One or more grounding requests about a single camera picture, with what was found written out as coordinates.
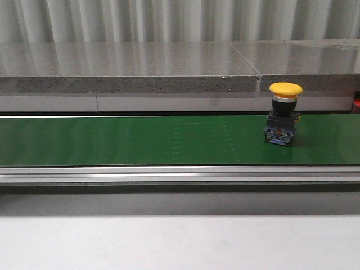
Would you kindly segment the yellow mushroom push button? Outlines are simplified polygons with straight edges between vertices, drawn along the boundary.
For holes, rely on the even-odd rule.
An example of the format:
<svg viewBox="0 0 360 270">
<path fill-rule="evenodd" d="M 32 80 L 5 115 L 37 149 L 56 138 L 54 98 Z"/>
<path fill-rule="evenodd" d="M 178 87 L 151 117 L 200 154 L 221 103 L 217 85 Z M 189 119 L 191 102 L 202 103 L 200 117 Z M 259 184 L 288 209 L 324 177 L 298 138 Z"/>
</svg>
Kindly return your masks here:
<svg viewBox="0 0 360 270">
<path fill-rule="evenodd" d="M 301 113 L 296 112 L 297 95 L 303 88 L 295 83 L 277 82 L 269 86 L 273 93 L 272 110 L 268 113 L 264 140 L 268 143 L 290 147 L 296 132 L 296 123 Z"/>
</svg>

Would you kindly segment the green conveyor belt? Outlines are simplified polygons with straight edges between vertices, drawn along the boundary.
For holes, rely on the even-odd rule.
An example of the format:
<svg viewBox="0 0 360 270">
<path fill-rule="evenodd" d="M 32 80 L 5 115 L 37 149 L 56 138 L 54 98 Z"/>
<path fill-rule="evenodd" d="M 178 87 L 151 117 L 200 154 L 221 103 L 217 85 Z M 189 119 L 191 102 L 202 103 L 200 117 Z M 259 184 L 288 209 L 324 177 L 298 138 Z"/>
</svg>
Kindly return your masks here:
<svg viewBox="0 0 360 270">
<path fill-rule="evenodd" d="M 1 119 L 1 166 L 359 164 L 359 116 L 304 115 L 291 147 L 263 115 Z"/>
</svg>

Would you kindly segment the grey speckled stone slab right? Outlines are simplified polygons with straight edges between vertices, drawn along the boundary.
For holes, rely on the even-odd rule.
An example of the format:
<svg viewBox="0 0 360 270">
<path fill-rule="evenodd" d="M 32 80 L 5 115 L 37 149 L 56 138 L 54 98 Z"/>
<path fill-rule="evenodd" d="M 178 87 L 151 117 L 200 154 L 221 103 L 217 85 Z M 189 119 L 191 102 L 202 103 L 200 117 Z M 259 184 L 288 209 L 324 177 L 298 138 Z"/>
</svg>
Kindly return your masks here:
<svg viewBox="0 0 360 270">
<path fill-rule="evenodd" d="M 259 90 L 275 82 L 303 87 L 305 95 L 351 96 L 359 90 L 359 40 L 232 42 L 260 77 Z"/>
</svg>

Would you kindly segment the grey speckled stone slab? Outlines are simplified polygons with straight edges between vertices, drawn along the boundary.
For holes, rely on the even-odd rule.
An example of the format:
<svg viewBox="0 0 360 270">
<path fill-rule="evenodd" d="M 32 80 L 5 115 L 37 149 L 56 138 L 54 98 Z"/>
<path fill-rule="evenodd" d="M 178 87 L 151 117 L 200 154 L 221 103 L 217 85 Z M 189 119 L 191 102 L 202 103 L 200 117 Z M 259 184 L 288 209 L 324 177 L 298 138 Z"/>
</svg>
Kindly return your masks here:
<svg viewBox="0 0 360 270">
<path fill-rule="evenodd" d="M 359 90 L 359 40 L 232 42 L 260 77 L 259 90 L 275 82 L 303 87 L 305 95 L 351 96 Z"/>
<path fill-rule="evenodd" d="M 1 92 L 248 93 L 257 73 L 222 42 L 5 42 Z"/>
</svg>

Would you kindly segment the grey speckled stone slab left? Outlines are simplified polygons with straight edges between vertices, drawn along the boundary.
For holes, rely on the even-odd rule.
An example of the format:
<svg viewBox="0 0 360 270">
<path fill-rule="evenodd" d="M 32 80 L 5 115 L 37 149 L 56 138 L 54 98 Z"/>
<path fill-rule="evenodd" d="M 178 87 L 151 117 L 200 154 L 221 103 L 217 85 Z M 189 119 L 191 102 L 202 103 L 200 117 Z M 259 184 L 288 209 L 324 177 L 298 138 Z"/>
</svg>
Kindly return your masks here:
<svg viewBox="0 0 360 270">
<path fill-rule="evenodd" d="M 257 73 L 222 42 L 5 42 L 1 92 L 248 93 Z"/>
</svg>

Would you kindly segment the white panel under slab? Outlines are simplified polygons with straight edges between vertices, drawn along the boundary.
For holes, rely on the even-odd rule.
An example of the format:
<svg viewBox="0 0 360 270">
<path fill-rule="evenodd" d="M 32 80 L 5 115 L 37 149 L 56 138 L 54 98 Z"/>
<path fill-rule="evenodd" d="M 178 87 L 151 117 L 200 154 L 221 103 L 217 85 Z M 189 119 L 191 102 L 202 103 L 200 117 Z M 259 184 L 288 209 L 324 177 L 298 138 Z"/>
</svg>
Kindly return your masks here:
<svg viewBox="0 0 360 270">
<path fill-rule="evenodd" d="M 2 112 L 268 111 L 270 92 L 248 93 L 13 93 Z"/>
</svg>

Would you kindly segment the white corrugated curtain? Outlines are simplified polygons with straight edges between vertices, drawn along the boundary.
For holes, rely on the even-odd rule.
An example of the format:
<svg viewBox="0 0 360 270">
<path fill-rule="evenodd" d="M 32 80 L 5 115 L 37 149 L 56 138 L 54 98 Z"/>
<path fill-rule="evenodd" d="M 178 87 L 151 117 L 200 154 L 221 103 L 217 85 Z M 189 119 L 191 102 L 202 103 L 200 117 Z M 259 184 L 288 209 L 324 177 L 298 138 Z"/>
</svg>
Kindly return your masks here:
<svg viewBox="0 0 360 270">
<path fill-rule="evenodd" d="M 359 38 L 358 1 L 2 1 L 2 42 Z"/>
</svg>

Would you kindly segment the aluminium conveyor side rail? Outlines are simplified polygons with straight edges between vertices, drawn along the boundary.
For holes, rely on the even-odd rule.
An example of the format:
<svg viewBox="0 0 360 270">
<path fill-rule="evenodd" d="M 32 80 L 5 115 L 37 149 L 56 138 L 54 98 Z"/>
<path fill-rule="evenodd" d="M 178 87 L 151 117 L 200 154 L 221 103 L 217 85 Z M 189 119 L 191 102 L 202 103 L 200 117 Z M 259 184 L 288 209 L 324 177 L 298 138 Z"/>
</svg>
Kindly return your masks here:
<svg viewBox="0 0 360 270">
<path fill-rule="evenodd" d="M 15 167 L 1 169 L 1 185 L 206 185 L 358 183 L 357 165 L 159 165 Z"/>
</svg>

